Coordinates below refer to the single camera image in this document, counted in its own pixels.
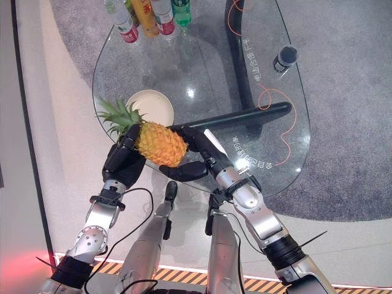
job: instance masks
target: glass tabletop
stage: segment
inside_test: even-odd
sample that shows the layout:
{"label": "glass tabletop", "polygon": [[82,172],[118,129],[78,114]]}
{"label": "glass tabletop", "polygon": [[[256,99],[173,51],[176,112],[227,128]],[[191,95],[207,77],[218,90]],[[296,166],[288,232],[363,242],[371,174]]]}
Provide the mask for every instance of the glass tabletop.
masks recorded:
{"label": "glass tabletop", "polygon": [[[186,29],[176,25],[169,36],[147,39],[139,29],[135,43],[112,28],[94,71],[96,111],[98,96],[127,102],[141,90],[159,91],[173,105],[174,124],[209,128],[236,168],[249,166],[264,196],[274,195],[301,172],[310,141],[297,65],[286,73],[273,66],[290,45],[279,7],[275,0],[191,0],[191,15]],[[200,159],[188,153],[184,162]],[[188,184],[216,188],[210,176]]]}

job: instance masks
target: yellow striped tape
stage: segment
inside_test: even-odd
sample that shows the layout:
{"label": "yellow striped tape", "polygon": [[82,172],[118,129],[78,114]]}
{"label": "yellow striped tape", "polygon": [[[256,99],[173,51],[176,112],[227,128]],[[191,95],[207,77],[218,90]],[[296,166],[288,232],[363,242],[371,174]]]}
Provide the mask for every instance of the yellow striped tape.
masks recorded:
{"label": "yellow striped tape", "polygon": [[[98,263],[93,271],[98,269],[101,264],[102,262]],[[99,273],[119,274],[122,265],[122,263],[117,262],[105,262],[99,270]],[[194,285],[207,284],[207,274],[205,273],[160,267],[158,267],[153,279]],[[276,281],[244,278],[244,289],[251,292],[284,294],[286,286],[283,286],[280,282]],[[336,288],[336,291],[338,294],[392,294],[392,290],[385,290],[382,288]]]}

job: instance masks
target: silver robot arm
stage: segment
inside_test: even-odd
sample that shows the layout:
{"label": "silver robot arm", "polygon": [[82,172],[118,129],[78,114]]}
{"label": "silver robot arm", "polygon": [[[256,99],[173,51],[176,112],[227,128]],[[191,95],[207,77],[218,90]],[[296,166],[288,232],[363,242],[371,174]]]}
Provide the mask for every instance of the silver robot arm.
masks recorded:
{"label": "silver robot arm", "polygon": [[[107,180],[102,190],[125,191],[124,184]],[[86,223],[78,232],[75,244],[57,266],[55,273],[48,278],[40,294],[80,294],[83,284],[93,269],[94,257],[102,253],[108,243],[108,231],[116,223],[121,205],[113,206],[94,200],[86,216]]]}
{"label": "silver robot arm", "polygon": [[[234,169],[223,147],[211,132],[201,133],[188,126],[174,126],[175,130],[189,144],[191,151],[199,152],[223,193],[233,198],[237,212],[242,215],[258,246],[275,267],[275,273],[289,294],[336,294],[323,273],[307,256],[288,233],[283,223],[266,207],[263,195],[250,185],[248,178],[242,178]],[[160,171],[172,179],[189,181],[186,168],[160,167]]]}
{"label": "silver robot arm", "polygon": [[259,248],[275,267],[287,293],[336,294],[312,259],[303,253],[278,217],[266,207],[262,193],[243,179],[233,167],[216,176],[223,190],[233,197],[235,210],[245,218],[246,225]]}
{"label": "silver robot arm", "polygon": [[90,198],[91,207],[86,222],[75,238],[75,244],[47,279],[40,294],[79,294],[88,281],[94,257],[101,254],[108,244],[108,231],[125,209],[121,202],[123,193],[136,183],[146,159],[134,150],[140,131],[134,125],[128,133],[111,147],[102,169],[104,186],[98,196]]}

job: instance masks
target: black cable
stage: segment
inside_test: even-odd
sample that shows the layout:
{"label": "black cable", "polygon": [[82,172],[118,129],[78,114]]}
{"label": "black cable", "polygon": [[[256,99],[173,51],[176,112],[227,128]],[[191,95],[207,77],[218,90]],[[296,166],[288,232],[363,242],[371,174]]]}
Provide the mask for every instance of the black cable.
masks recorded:
{"label": "black cable", "polygon": [[228,216],[229,216],[229,215],[230,215],[230,216],[233,216],[233,217],[237,220],[237,222],[238,222],[238,224],[239,224],[239,227],[241,228],[241,231],[243,231],[244,236],[245,236],[247,242],[249,243],[249,245],[251,245],[251,247],[252,247],[255,251],[257,251],[258,253],[261,253],[261,254],[265,255],[262,251],[258,250],[255,246],[253,246],[253,244],[249,241],[249,239],[247,238],[247,236],[246,236],[246,234],[245,234],[245,231],[244,231],[244,229],[243,229],[243,226],[242,226],[241,223],[239,222],[238,217],[237,217],[235,214],[233,214],[233,213],[227,213],[226,215],[228,215]]}
{"label": "black cable", "polygon": [[106,245],[105,250],[102,253],[98,254],[97,256],[105,255],[108,252],[108,249],[109,247]]}
{"label": "black cable", "polygon": [[149,289],[147,289],[147,290],[145,291],[145,293],[150,292],[150,291],[158,284],[158,281],[157,281],[157,280],[152,280],[152,279],[134,281],[134,282],[130,283],[127,287],[125,287],[124,290],[121,291],[120,294],[125,294],[126,290],[128,290],[129,288],[131,288],[131,286],[133,286],[133,285],[135,285],[135,284],[137,284],[137,283],[142,283],[142,282],[155,282],[155,284],[152,285]]}
{"label": "black cable", "polygon": [[238,258],[237,258],[237,269],[238,269],[238,279],[239,279],[239,286],[241,287],[241,291],[245,294],[245,289],[243,285],[243,277],[241,276],[241,238],[236,231],[233,230],[233,233],[238,237]]}
{"label": "black cable", "polygon": [[44,264],[50,266],[51,268],[57,269],[57,266],[51,265],[50,263],[48,263],[45,260],[39,258],[38,256],[36,256],[36,259],[38,259],[40,262],[43,262]]}
{"label": "black cable", "polygon": [[315,240],[315,239],[317,239],[318,237],[324,235],[326,232],[328,232],[328,231],[325,231],[325,232],[322,232],[321,234],[318,234],[316,237],[313,237],[313,238],[310,239],[309,241],[306,241],[304,244],[300,245],[300,247],[304,247],[305,245],[309,244],[309,243],[312,242],[313,240]]}
{"label": "black cable", "polygon": [[120,243],[121,241],[123,241],[124,239],[128,238],[128,237],[129,237],[131,234],[133,234],[133,232],[136,231],[138,228],[140,228],[140,227],[150,218],[150,216],[151,216],[151,215],[153,214],[153,212],[154,212],[154,199],[153,199],[153,195],[152,195],[152,193],[151,193],[148,189],[146,189],[146,188],[134,188],[134,189],[127,190],[127,191],[121,193],[120,195],[118,195],[118,198],[121,197],[121,196],[123,196],[123,195],[125,195],[125,194],[127,194],[127,193],[129,193],[129,192],[136,191],[136,190],[144,190],[144,191],[147,191],[147,192],[149,193],[149,196],[150,196],[150,198],[151,198],[151,211],[150,211],[148,217],[147,217],[143,222],[141,222],[136,228],[134,228],[134,229],[133,229],[131,232],[129,232],[126,236],[122,237],[120,240],[118,240],[117,242],[114,243],[114,245],[111,247],[111,249],[110,249],[108,255],[106,255],[105,259],[104,259],[103,262],[101,263],[101,265],[98,267],[98,269],[95,270],[95,272],[93,272],[93,274],[92,274],[91,276],[89,276],[88,280],[86,281],[85,286],[84,286],[84,288],[85,288],[85,293],[86,293],[86,294],[90,294],[90,293],[87,291],[87,283],[88,283],[88,282],[91,280],[91,278],[94,277],[95,274],[104,266],[104,263],[105,263],[105,262],[107,261],[107,259],[109,258],[109,255],[111,254],[111,252],[113,251],[113,249],[115,248],[115,246],[116,246],[118,243]]}

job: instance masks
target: bottle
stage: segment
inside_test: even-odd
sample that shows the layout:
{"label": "bottle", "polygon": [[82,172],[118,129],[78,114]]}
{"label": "bottle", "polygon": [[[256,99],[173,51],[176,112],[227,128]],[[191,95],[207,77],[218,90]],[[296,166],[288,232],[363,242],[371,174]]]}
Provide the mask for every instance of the bottle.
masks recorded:
{"label": "bottle", "polygon": [[274,69],[285,74],[288,69],[296,63],[298,59],[298,51],[293,46],[284,46],[273,61]]}
{"label": "bottle", "polygon": [[171,0],[174,9],[176,23],[186,28],[190,23],[190,0]]}
{"label": "bottle", "polygon": [[145,36],[147,38],[158,36],[159,29],[150,0],[130,0],[130,2],[135,9]]}
{"label": "bottle", "polygon": [[134,43],[137,40],[139,32],[122,2],[115,6],[114,22],[125,42]]}
{"label": "bottle", "polygon": [[174,31],[174,17],[171,0],[151,0],[159,31],[170,35]]}
{"label": "bottle", "polygon": [[125,4],[125,7],[127,7],[127,10],[128,10],[130,17],[132,17],[132,20],[134,21],[135,27],[136,28],[139,27],[140,22],[136,16],[136,12],[135,12],[134,7],[132,6],[132,3],[130,2],[130,0],[124,0],[124,4]]}

